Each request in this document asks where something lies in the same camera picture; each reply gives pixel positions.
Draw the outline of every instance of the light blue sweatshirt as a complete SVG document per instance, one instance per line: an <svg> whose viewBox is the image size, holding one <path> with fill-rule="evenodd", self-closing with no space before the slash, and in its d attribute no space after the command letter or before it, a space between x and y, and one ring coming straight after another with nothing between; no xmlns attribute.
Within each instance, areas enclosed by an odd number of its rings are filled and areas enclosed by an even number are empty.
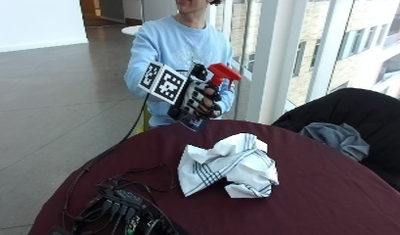
<svg viewBox="0 0 400 235"><path fill-rule="evenodd" d="M129 90L141 98L145 98L148 93L139 87L139 82L152 61L168 65L176 71L189 71L193 61L208 68L217 63L230 65L233 58L230 42L209 23L205 28L194 29L181 24L173 16L144 23L136 33L131 53L124 79ZM226 79L221 87L221 96L222 101L217 104L226 113L234 102L234 86L229 89ZM167 114L168 102L151 96L148 109L152 114L151 126L175 123Z"/></svg>

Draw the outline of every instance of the building exterior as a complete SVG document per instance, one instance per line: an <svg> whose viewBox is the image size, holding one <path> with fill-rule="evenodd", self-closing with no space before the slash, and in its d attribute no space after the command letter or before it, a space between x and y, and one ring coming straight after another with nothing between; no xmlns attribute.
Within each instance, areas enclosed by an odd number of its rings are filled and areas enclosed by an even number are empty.
<svg viewBox="0 0 400 235"><path fill-rule="evenodd" d="M262 23L261 3L256 0L250 3L250 19L245 28L248 1L234 0L230 38L234 59L241 62L245 51L244 67L253 72L256 39ZM330 5L330 0L307 0L306 3L289 91L289 101L294 106L307 102ZM224 8L218 8L217 25L222 23ZM358 87L400 97L400 0L355 1L335 70L326 79L330 79L329 92Z"/></svg>

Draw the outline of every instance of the dark red tablecloth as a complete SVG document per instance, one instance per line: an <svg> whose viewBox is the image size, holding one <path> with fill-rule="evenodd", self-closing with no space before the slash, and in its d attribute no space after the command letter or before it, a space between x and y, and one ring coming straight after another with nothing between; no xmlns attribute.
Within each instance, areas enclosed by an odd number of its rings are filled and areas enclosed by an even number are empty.
<svg viewBox="0 0 400 235"><path fill-rule="evenodd" d="M268 143L281 185L265 199L232 199L221 182L188 198L179 182L168 193L155 193L160 208L191 234L400 235L400 194L363 165L291 131L236 120L213 120L201 133L175 124L133 136L84 174L71 197L71 213L78 214L96 196L96 184L128 169L164 163L177 180L185 146L210 149L238 133L252 133ZM79 172L43 205L30 234L43 235L62 226L66 195ZM169 177L160 170L143 178L167 188Z"/></svg>

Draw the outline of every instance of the gray floor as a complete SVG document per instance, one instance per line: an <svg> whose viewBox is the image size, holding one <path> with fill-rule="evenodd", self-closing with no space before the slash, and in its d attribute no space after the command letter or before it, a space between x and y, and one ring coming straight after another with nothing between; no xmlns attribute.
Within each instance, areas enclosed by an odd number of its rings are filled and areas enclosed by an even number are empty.
<svg viewBox="0 0 400 235"><path fill-rule="evenodd" d="M29 234L66 177L136 120L121 28L88 28L90 44L0 53L0 235Z"/></svg>

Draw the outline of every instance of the yellow object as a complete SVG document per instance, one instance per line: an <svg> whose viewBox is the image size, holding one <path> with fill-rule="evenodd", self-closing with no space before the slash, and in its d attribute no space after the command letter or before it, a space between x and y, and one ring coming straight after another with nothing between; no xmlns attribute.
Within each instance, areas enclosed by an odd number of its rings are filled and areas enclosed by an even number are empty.
<svg viewBox="0 0 400 235"><path fill-rule="evenodd" d="M144 113L143 113L143 123L140 126L137 126L136 133L140 134L144 131L149 130L149 119L151 119L151 113L148 111L148 105L145 105Z"/></svg>

